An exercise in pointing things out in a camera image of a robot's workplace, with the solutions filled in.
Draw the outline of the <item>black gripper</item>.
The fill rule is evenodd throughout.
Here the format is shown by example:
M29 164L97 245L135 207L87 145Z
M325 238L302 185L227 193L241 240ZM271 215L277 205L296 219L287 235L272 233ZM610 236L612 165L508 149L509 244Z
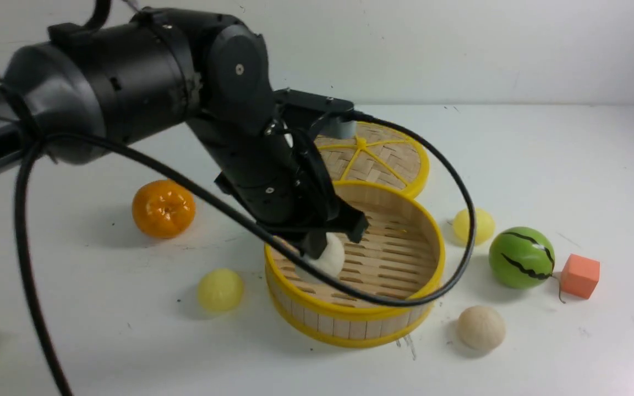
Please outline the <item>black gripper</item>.
M221 169L218 187L233 196L269 234L301 255L319 259L327 233L360 243L367 216L337 195L310 137L292 133L292 143L265 127L244 130L234 122L192 118L187 125Z

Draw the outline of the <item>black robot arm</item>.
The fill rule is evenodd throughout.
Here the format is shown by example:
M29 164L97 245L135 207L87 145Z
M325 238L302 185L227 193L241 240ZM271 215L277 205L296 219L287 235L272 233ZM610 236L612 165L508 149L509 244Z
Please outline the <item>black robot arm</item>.
M321 256L327 235L357 243L364 213L339 198L314 139L344 137L354 105L274 90L264 37L228 14L139 10L103 27L98 1L83 26L48 27L18 48L0 75L0 173L53 133L123 146L187 124L221 169L216 185L268 233Z

